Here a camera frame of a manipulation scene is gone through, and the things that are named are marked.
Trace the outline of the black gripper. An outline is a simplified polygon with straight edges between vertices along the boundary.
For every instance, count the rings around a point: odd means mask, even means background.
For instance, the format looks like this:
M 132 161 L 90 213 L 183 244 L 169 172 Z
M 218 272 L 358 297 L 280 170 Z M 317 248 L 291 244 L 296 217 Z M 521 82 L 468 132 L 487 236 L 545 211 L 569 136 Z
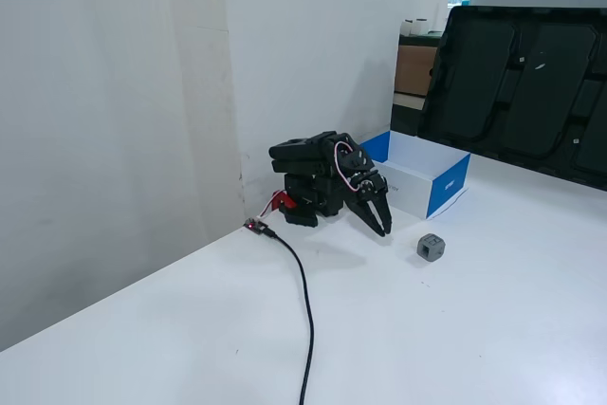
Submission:
M 387 182 L 377 169 L 348 170 L 347 207 L 375 234 L 384 237 L 392 230 L 392 214 L 387 199 Z

